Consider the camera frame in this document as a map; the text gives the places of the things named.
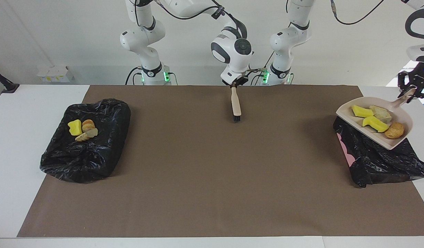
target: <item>pink object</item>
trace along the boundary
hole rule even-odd
[[[341,135],[338,133],[336,134],[338,135],[339,142],[341,143],[342,150],[344,151],[344,155],[345,155],[345,158],[347,159],[348,166],[351,167],[351,165],[354,163],[354,161],[356,161],[356,159],[351,154],[348,154],[347,147],[341,140],[342,139]]]

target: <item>dustpan handle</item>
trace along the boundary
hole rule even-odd
[[[403,96],[399,97],[396,101],[391,103],[393,108],[400,108],[401,105],[404,105],[410,97],[415,93],[415,89],[410,89]]]

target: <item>black bristles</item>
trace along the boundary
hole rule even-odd
[[[240,122],[241,121],[241,116],[234,116],[234,122]]]

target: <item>cable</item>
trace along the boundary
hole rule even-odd
[[[221,7],[223,7],[223,5],[221,5],[221,4],[219,4],[217,1],[215,1],[215,0],[211,0],[213,3],[215,3],[215,5],[218,7],[218,8],[221,8]],[[239,21],[232,15],[232,14],[230,14],[229,12],[227,12],[227,11],[225,11],[224,10],[224,7],[223,7],[223,12],[225,13],[225,14],[227,14],[231,19],[232,19],[232,21],[234,21],[235,22],[235,25],[236,25],[236,27],[238,28],[238,23],[239,23]]]
[[[208,10],[210,10],[210,9],[213,9],[213,8],[219,8],[218,6],[210,6],[209,8],[206,8],[206,9],[204,9],[204,10],[202,10],[202,11],[200,11],[199,13],[197,13],[197,14],[195,14],[195,15],[193,15],[193,16],[191,16],[191,17],[186,17],[186,18],[182,18],[182,17],[178,17],[178,16],[176,16],[176,15],[174,15],[174,14],[172,14],[171,12],[169,12],[169,10],[167,10],[166,8],[165,8],[165,6],[163,6],[163,4],[159,4],[160,5],[160,7],[162,7],[170,16],[172,16],[172,17],[174,17],[174,18],[176,18],[176,19],[179,19],[179,20],[189,20],[189,19],[193,19],[193,18],[195,18],[195,17],[197,17],[197,16],[199,16],[200,14],[203,14],[204,12],[206,12],[206,11],[208,11]]]
[[[134,74],[134,75],[132,76],[132,85],[135,85],[134,77],[136,77],[137,75],[141,75],[141,73],[140,73],[140,72],[138,72],[138,73],[136,73],[136,74]]]
[[[360,22],[360,21],[362,21],[363,19],[365,19],[367,16],[369,16],[380,4],[382,4],[383,3],[383,1],[385,1],[385,0],[381,0],[370,12],[368,12],[368,14],[366,14],[365,16],[363,16],[361,19],[359,19],[358,21],[355,21],[355,22],[350,22],[350,23],[346,23],[346,22],[343,22],[343,21],[341,21],[341,20],[339,20],[339,18],[338,18],[338,14],[337,14],[337,11],[336,11],[336,4],[335,4],[335,1],[334,0],[330,0],[331,1],[331,10],[333,11],[333,14],[335,15],[335,18],[336,18],[336,20],[339,22],[339,23],[341,23],[341,24],[344,24],[344,25],[353,25],[353,24],[356,24],[356,23],[358,23],[358,22]]]
[[[275,53],[275,51],[272,52],[272,54],[270,55],[269,59],[267,60],[264,68],[266,68],[267,64],[269,63],[270,59],[272,58],[273,54]]]
[[[250,76],[250,74],[252,74],[252,73],[256,73],[256,72],[259,72],[259,70],[258,70],[258,69],[254,69],[254,70],[250,69],[250,70],[248,70],[247,72],[248,72],[248,73],[247,73],[246,77],[249,77],[249,76]]]
[[[255,80],[255,78],[257,78],[257,77],[262,77],[262,76],[261,76],[261,74],[254,76],[254,77],[252,78],[252,81],[250,82],[250,86],[252,86],[252,85],[253,85],[253,80]]]
[[[137,0],[134,1],[134,13],[135,13],[135,22],[137,23],[137,26],[140,27],[140,24],[138,23],[138,17],[137,17]]]
[[[292,84],[292,83],[293,83],[293,80],[294,80],[294,74],[293,74],[293,73],[290,73],[290,75],[289,75],[289,79],[288,79],[288,80],[290,80],[290,84]]]
[[[179,82],[178,82],[178,80],[177,80],[177,75],[174,73],[174,72],[168,72],[168,75],[174,75],[174,77],[176,78],[176,84],[178,85],[179,84]]]
[[[130,73],[128,74],[127,80],[125,81],[125,85],[128,85],[129,77],[131,77],[131,74],[132,74],[135,70],[138,70],[138,69],[140,69],[140,67],[134,67],[134,69],[132,69],[132,70],[130,71]]]

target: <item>food scrap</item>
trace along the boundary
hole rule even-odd
[[[373,111],[373,115],[379,119],[380,121],[389,124],[391,123],[391,120],[393,119],[390,115],[390,112],[386,110],[385,108],[377,107],[374,105],[370,106],[371,111]]]
[[[385,136],[388,138],[400,138],[404,134],[404,126],[402,123],[393,122],[390,128],[385,132]]]
[[[82,122],[82,131],[86,132],[89,131],[91,129],[96,128],[96,126],[94,125],[93,120],[85,120]]]
[[[99,133],[99,131],[97,130],[97,128],[93,128],[91,130],[88,130],[86,132],[84,132],[83,134],[79,135],[76,137],[76,141],[85,141],[85,140],[89,140],[90,138],[93,138],[95,136],[97,136],[97,134]]]

